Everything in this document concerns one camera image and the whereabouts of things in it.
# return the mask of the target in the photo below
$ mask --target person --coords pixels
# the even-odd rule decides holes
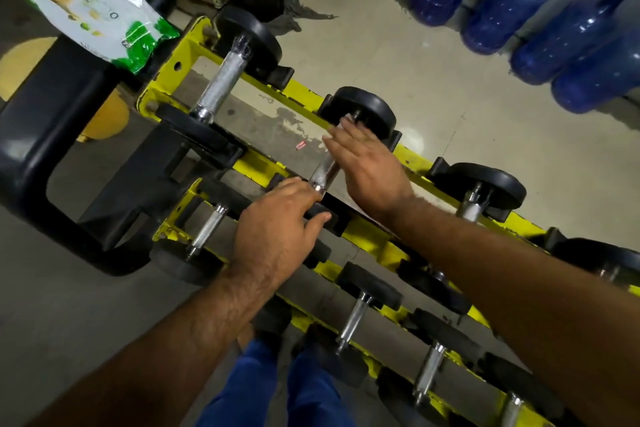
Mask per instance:
[[[355,202],[460,287],[583,423],[640,425],[640,299],[429,204],[414,194],[399,161],[371,131],[345,119],[342,127],[330,129],[324,142]],[[303,214],[319,199],[308,183],[293,178],[249,206],[238,222],[230,264],[211,285],[29,425],[178,425],[232,341],[312,249],[328,216],[305,224]],[[200,427],[264,423],[276,370],[263,346],[249,343]],[[331,380],[304,351],[293,361],[289,382],[290,425],[353,425]]]

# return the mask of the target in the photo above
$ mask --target blue pants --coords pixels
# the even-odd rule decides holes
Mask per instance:
[[[196,427],[263,427],[277,381],[276,356],[254,339]],[[291,363],[287,392],[289,427],[355,427],[331,376],[304,351]]]

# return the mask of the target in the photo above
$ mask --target dumbbell rack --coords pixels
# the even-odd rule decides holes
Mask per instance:
[[[199,57],[206,57],[218,65],[222,62],[222,58],[219,55],[208,49],[208,46],[211,43],[209,38],[211,30],[211,21],[208,18],[200,17],[192,20],[188,29],[184,32],[181,41],[172,51],[172,54],[165,61],[164,65],[160,67],[156,77],[140,93],[140,97],[136,104],[140,114],[150,119],[160,121],[160,118],[155,114],[155,108],[157,108],[158,104],[161,105],[165,103],[168,103],[175,108],[179,108],[184,112],[188,112],[188,108],[186,108],[184,104],[180,103],[180,101],[174,99],[172,94],[178,88]],[[269,95],[271,98],[277,99],[280,103],[283,103],[299,115],[306,117],[322,128],[328,127],[327,122],[316,115],[316,112],[321,107],[324,98],[310,91],[300,83],[292,80],[283,91],[278,91],[269,85],[259,82],[249,75],[244,74],[242,78],[260,91]],[[403,163],[404,167],[407,169],[408,176],[413,183],[452,206],[458,205],[458,202],[455,199],[452,199],[452,197],[439,191],[433,183],[424,177],[424,174],[432,166],[431,162],[401,145],[397,145],[394,150],[394,155]],[[281,174],[285,177],[295,175],[287,169],[284,164],[275,162],[267,155],[261,153],[258,149],[251,148],[250,146],[248,146],[244,156],[234,164],[233,169],[262,187],[267,187],[275,174]],[[194,197],[199,196],[208,202],[209,196],[206,196],[206,194],[201,193],[198,190],[199,182],[199,180],[194,182],[192,186],[188,188],[180,202],[175,205],[173,211],[157,229],[154,235],[155,241],[164,237],[186,242],[191,240],[192,237],[190,237],[183,229],[176,226],[176,222],[180,221],[181,214],[188,208],[188,204]],[[345,209],[342,209],[341,211],[349,214],[349,223],[340,236],[353,243],[361,250],[371,254],[380,265],[395,273],[399,264],[403,260],[410,259],[410,256],[393,242],[394,237],[385,230],[380,229],[377,224],[373,223],[368,218],[348,206],[345,206]],[[508,219],[504,223],[498,223],[485,217],[482,217],[479,222],[483,223],[484,226],[488,228],[498,230],[521,239],[544,233],[540,227],[537,227],[514,212],[509,214]],[[226,262],[225,257],[218,258],[222,262]],[[331,261],[326,261],[318,264],[314,270],[330,282],[334,282],[341,269],[342,268],[339,265],[334,264]],[[332,328],[320,321],[318,318],[311,316],[298,305],[293,304],[286,299],[285,301],[287,301],[296,311],[293,315],[292,324],[298,329],[306,331],[308,326],[312,323],[320,323],[324,327],[336,332],[335,328]],[[401,307],[397,311],[391,310],[387,307],[380,309],[381,315],[390,319],[397,325],[400,325],[410,312],[411,311],[404,307]],[[488,323],[484,320],[483,316],[475,308],[471,309],[469,316],[485,326],[488,326]],[[351,344],[355,346],[356,349],[363,352],[365,361],[369,367],[369,374],[373,378],[376,378],[382,367],[380,361],[362,346],[355,344],[354,342],[351,342]],[[455,363],[462,365],[462,361],[457,353],[452,351],[448,352],[447,357]],[[439,399],[433,394],[431,395],[432,405],[434,405],[436,409],[443,412],[449,408],[446,400]],[[542,417],[535,414],[533,411],[528,411],[528,414],[523,417],[527,419],[526,425],[537,426],[542,425],[545,422]]]

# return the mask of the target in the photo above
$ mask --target person's right arm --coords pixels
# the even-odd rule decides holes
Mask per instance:
[[[640,425],[640,298],[420,197],[364,126],[324,142],[372,218],[442,271],[585,424]]]

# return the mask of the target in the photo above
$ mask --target hand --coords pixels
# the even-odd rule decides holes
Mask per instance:
[[[392,228],[400,204],[415,197],[404,169],[389,149],[363,124],[340,120],[329,129],[326,148],[344,170],[349,195],[362,210]]]
[[[321,196],[299,177],[286,179],[240,215],[232,266],[256,277],[272,292],[307,258],[331,213],[305,224],[304,214]]]

